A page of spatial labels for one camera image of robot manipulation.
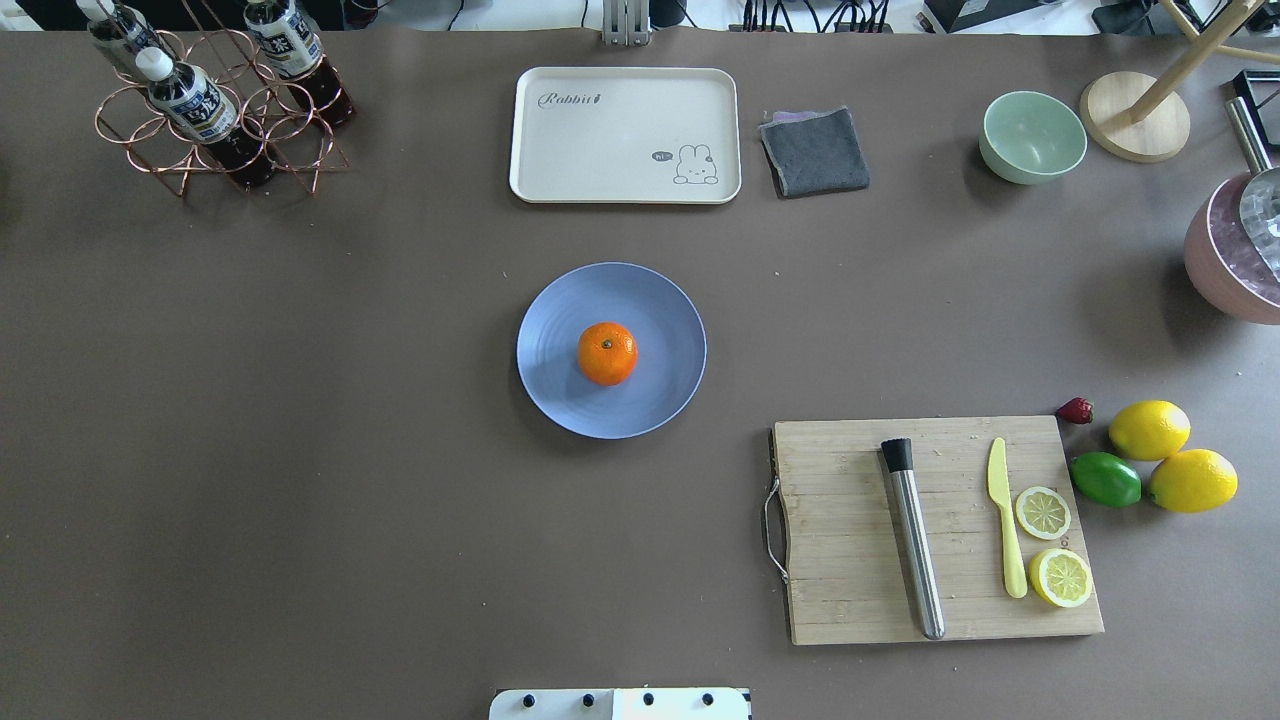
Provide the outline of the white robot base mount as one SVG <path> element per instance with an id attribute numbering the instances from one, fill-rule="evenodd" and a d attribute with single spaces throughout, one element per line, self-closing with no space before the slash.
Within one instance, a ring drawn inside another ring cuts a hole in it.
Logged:
<path id="1" fill-rule="evenodd" d="M 508 689 L 489 719 L 751 719 L 750 691 L 732 687 Z"/>

